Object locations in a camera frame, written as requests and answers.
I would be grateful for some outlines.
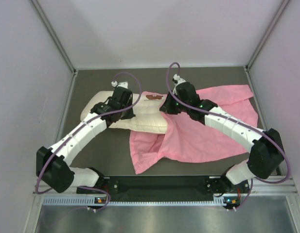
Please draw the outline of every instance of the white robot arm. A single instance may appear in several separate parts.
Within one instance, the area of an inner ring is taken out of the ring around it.
[[[270,129],[267,132],[248,126],[244,122],[231,116],[210,100],[201,100],[192,84],[175,75],[173,78],[175,88],[173,94],[183,103],[194,107],[196,110],[184,106],[168,93],[165,103],[160,110],[167,114],[186,112],[191,119],[217,129],[240,143],[248,152],[249,159],[234,165],[221,176],[221,184],[226,191],[242,181],[258,177],[268,178],[283,161],[281,153],[262,134],[271,138],[281,149],[282,141],[279,133]]]
[[[114,92],[105,103],[96,104],[86,118],[59,142],[49,148],[41,147],[36,153],[36,175],[58,193],[70,186],[94,187],[103,182],[103,174],[94,168],[70,167],[76,155],[97,134],[107,129],[119,119],[134,117],[132,108],[121,111],[132,105],[132,92],[128,82],[112,83]]]

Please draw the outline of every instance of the crumpled fabric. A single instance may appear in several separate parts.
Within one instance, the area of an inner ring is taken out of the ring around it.
[[[160,95],[152,92],[143,94]],[[257,127],[258,115],[249,102],[253,93],[248,85],[211,87],[198,90],[197,94],[201,99],[209,99],[232,116]],[[166,134],[130,133],[130,153],[136,174],[146,171],[161,158],[185,163],[205,163],[246,152],[233,139],[193,121],[186,113],[161,114],[168,123]]]

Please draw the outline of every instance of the silver metal panel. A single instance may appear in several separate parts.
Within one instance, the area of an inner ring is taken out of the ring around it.
[[[108,207],[93,213],[75,207],[43,206],[36,233],[296,233],[285,197],[251,197],[236,212],[222,207]]]

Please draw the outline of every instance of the white cushion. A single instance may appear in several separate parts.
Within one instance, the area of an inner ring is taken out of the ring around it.
[[[104,102],[113,91],[98,92],[86,105],[81,114],[81,121],[87,116],[93,106],[99,102]],[[138,98],[138,94],[133,94],[133,102]],[[159,112],[159,107],[165,101],[165,95],[143,92],[140,101],[133,107],[132,119],[119,120],[111,124],[110,128],[128,129],[138,132],[166,133],[167,122]]]

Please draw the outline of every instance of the dark gray surface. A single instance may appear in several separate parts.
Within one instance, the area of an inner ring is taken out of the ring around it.
[[[236,212],[223,207],[110,206],[79,209],[43,206],[36,233],[296,233],[285,197],[250,197]]]
[[[89,100],[102,90],[112,90],[111,81],[118,72],[133,73],[141,82],[142,89],[167,93],[165,68],[81,70],[76,78],[73,95],[66,118],[64,134],[80,122],[80,115]],[[212,86],[248,84],[242,67],[182,68],[181,77],[191,82],[196,89]],[[138,92],[136,82],[123,76],[119,81],[129,81],[129,87]],[[92,166],[105,175],[135,175],[129,150],[129,130],[108,129],[95,137],[75,158],[71,166]],[[219,175],[229,166],[246,159],[248,154],[233,156],[215,162],[193,164],[161,159],[142,175]]]

